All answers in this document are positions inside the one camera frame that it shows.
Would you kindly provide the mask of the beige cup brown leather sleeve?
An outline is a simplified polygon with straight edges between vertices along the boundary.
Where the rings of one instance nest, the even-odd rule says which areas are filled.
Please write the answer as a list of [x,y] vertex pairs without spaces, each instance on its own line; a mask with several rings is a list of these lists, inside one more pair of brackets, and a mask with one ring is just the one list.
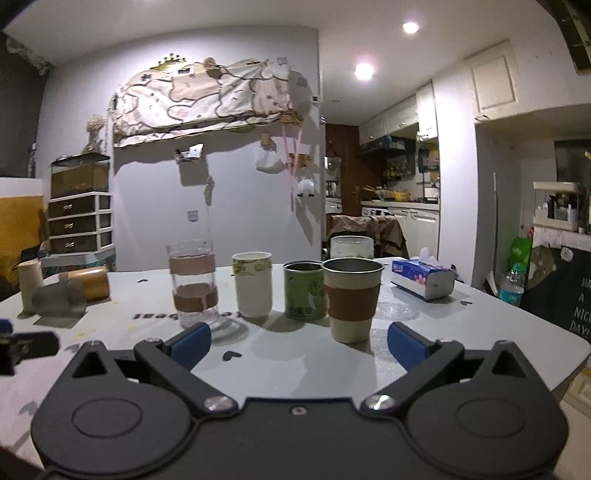
[[385,266],[365,258],[338,258],[322,263],[332,339],[342,344],[370,337]]

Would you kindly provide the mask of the dark grey lying cup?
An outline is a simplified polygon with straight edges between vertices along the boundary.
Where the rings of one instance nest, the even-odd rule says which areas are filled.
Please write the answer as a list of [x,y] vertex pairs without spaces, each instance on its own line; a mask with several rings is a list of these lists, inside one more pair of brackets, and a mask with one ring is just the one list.
[[87,299],[81,281],[58,281],[37,289],[32,295],[33,311],[40,316],[81,318]]

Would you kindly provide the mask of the beige upside-down cup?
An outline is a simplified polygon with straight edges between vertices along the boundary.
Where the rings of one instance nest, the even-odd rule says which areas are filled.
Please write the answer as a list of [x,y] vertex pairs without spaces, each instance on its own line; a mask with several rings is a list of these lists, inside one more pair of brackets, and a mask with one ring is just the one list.
[[38,259],[21,262],[17,266],[17,271],[22,300],[22,312],[24,314],[33,314],[33,294],[43,286],[41,262]]

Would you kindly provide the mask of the brown bamboo lying cup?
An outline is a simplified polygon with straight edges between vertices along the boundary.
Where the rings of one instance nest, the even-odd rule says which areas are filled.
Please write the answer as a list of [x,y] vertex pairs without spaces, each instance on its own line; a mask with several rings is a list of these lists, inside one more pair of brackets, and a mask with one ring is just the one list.
[[105,266],[60,272],[59,279],[61,281],[79,281],[83,286],[85,298],[89,302],[102,301],[110,297],[110,286]]

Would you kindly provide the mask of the white floral paper cup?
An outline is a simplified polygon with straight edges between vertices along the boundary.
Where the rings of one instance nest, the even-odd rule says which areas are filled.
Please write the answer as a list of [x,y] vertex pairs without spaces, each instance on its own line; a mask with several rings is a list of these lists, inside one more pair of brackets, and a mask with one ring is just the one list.
[[262,318],[273,309],[273,259],[269,252],[242,252],[231,257],[238,312]]

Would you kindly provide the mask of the green cup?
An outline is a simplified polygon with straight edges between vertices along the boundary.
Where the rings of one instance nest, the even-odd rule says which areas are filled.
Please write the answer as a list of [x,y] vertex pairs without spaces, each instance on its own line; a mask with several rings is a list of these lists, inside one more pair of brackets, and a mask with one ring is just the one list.
[[322,263],[312,260],[283,265],[284,313],[297,321],[322,320],[327,313]]

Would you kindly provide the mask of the blue white tissue box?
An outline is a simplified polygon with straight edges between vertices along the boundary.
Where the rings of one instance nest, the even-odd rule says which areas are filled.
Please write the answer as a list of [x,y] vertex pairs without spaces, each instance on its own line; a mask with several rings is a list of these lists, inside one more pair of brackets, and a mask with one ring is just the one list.
[[418,257],[392,261],[392,282],[425,301],[432,301],[453,293],[456,273],[444,267],[429,247],[423,247]]

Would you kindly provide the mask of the clear glass mug brown bands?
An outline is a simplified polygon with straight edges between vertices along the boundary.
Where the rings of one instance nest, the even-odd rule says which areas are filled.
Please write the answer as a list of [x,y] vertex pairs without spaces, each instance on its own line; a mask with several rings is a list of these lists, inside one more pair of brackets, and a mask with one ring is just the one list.
[[202,322],[213,330],[219,324],[219,314],[212,242],[175,242],[166,247],[166,253],[173,303],[181,326],[189,328]]

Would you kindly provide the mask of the plastic water bottle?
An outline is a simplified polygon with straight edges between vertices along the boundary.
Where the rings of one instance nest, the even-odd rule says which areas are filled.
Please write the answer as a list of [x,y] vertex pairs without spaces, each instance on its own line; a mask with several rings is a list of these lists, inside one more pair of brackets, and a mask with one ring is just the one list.
[[526,268],[523,264],[514,264],[500,283],[498,298],[519,307],[525,291],[525,274]]

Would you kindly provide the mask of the white drawer unit dark drawers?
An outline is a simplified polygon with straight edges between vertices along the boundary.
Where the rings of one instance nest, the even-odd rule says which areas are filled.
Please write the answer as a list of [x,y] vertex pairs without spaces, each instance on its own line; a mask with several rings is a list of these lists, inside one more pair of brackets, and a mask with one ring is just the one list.
[[98,253],[114,248],[110,193],[86,192],[50,199],[47,220],[52,255]]

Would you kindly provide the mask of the fish tank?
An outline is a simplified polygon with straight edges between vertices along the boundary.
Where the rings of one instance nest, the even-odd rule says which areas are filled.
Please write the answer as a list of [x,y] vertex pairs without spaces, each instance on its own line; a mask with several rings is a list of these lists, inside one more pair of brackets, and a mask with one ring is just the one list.
[[63,156],[50,164],[50,198],[109,191],[110,157],[87,152]]

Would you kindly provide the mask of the dried flower vase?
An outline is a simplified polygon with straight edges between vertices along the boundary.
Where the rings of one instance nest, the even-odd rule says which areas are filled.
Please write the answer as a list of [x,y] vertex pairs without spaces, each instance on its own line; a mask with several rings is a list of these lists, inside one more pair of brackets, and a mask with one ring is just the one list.
[[86,153],[101,153],[102,152],[102,140],[100,138],[100,132],[106,125],[106,119],[100,114],[92,115],[86,123],[86,132],[88,134],[88,140],[82,152]]

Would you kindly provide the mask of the patterned blanket on wall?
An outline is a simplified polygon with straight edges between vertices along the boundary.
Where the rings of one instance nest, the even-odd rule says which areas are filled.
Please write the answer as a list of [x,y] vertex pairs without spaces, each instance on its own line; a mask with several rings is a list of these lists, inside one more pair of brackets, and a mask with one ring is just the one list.
[[206,133],[270,125],[294,112],[290,67],[211,57],[144,70],[112,97],[118,149]]

